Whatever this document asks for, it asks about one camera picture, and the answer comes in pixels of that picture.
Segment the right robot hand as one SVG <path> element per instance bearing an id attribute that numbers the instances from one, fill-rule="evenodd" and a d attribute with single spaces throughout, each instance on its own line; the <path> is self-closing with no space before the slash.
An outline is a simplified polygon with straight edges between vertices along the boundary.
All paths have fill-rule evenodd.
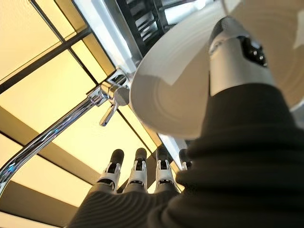
<path id="1" fill-rule="evenodd" d="M 98 182 L 71 228 L 301 228 L 304 132 L 272 81 L 262 46 L 233 17 L 209 40 L 209 94 L 190 166 L 113 194 Z"/>

